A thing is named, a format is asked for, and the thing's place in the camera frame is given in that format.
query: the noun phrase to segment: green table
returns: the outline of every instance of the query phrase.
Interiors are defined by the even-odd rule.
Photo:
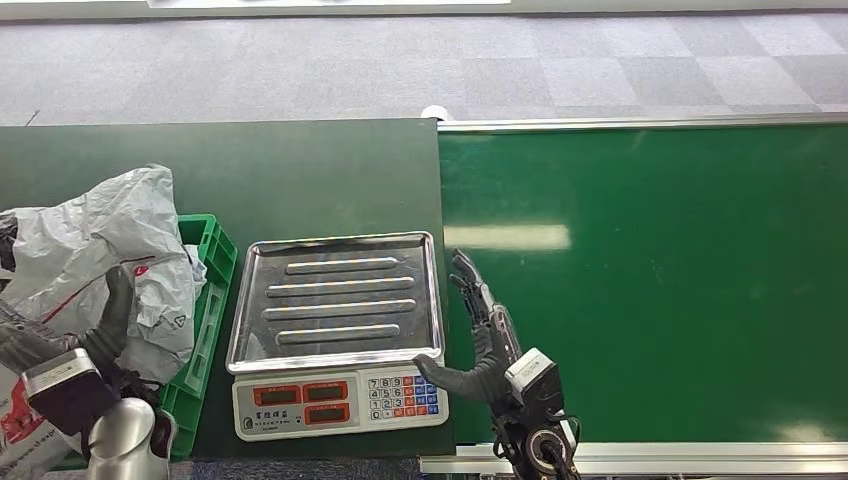
[[[418,144],[401,124],[354,122],[331,150],[403,155]],[[96,162],[79,138],[88,127],[39,129],[43,135],[0,129],[0,173],[18,176],[0,192],[0,208],[56,203],[70,196],[65,183],[171,162],[178,208],[215,213],[243,251],[287,231],[256,221],[276,210],[250,210],[254,197],[238,188],[245,173],[235,159],[246,152],[279,158],[266,146],[285,149],[280,138],[297,138],[292,132],[303,125],[242,125],[230,141],[208,145],[174,132],[235,127],[97,127],[112,132],[98,148],[115,155]],[[157,132],[155,142],[139,133],[145,129]],[[749,453],[768,460],[780,450],[772,442],[802,441],[838,442],[827,444],[833,455],[848,455],[840,372],[848,359],[848,119],[457,122],[439,131],[445,246],[468,250],[510,308],[522,343],[560,363],[567,405],[584,425],[583,453],[611,451],[595,442],[661,442],[652,445],[689,459],[715,451],[716,442],[753,442]],[[370,132],[365,140],[362,132]],[[375,146],[375,135],[385,144]],[[28,142],[47,159],[66,156],[69,144],[79,153],[74,164],[19,155],[12,168],[10,142]],[[273,171],[267,166],[262,172]],[[230,179],[230,187],[226,194],[204,189],[193,175]],[[468,367],[467,316],[453,291],[449,305],[452,363]],[[451,450],[451,434],[459,444],[492,440],[485,409],[452,399],[452,431],[380,434],[367,443],[341,436],[303,449],[227,443],[228,400],[211,400],[229,392],[225,349],[226,333],[196,448],[201,457],[326,456],[336,445],[348,455],[424,453],[421,445],[436,443],[441,451],[430,453],[440,454]]]
[[[171,168],[177,211],[215,214],[239,250],[193,457],[453,453],[450,420],[332,441],[243,442],[225,368],[253,242],[426,230],[442,262],[435,120],[0,128],[0,211],[61,203],[150,162]]]

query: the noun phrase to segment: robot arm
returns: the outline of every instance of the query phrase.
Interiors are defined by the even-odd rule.
[[[115,364],[133,315],[133,277],[114,267],[106,284],[97,327],[56,340],[0,301],[0,363],[21,375],[29,406],[65,435],[81,434],[87,478],[167,479],[176,423],[154,410],[148,382]]]
[[[506,458],[522,480],[580,480],[574,466],[578,439],[565,414],[559,368],[536,348],[523,353],[506,308],[497,303],[467,255],[453,251],[451,275],[471,317],[475,365],[467,371],[414,359],[431,383],[489,404],[497,435],[494,453]]]

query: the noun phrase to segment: green plastic crate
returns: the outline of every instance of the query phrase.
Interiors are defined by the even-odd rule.
[[[236,247],[214,215],[180,215],[180,235],[186,245],[198,245],[197,254],[206,265],[206,285],[194,304],[194,351],[188,364],[160,392],[161,406],[174,416],[179,429],[171,448],[173,461],[185,460],[194,448],[206,382],[221,329],[224,305],[236,266]],[[85,461],[71,452],[56,470],[85,468]]]

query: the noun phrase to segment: gray carpet floor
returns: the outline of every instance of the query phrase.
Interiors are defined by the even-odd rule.
[[[0,124],[848,111],[848,13],[0,24]]]

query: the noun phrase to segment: white plastic bag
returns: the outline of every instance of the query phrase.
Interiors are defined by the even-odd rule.
[[[191,357],[197,296],[172,186],[171,171],[152,165],[55,207],[0,213],[0,224],[17,222],[14,258],[3,259],[3,279],[9,281],[0,283],[0,299],[56,335],[82,333],[100,319],[109,293],[106,271],[122,264],[136,276],[138,317],[130,320],[118,364],[138,370],[141,378],[168,382]],[[0,365],[0,415],[38,417],[28,408],[12,410],[16,379]],[[61,459],[57,452],[67,450],[49,423],[30,430],[13,445],[0,442],[0,477],[17,478],[15,472],[41,467],[57,455]]]

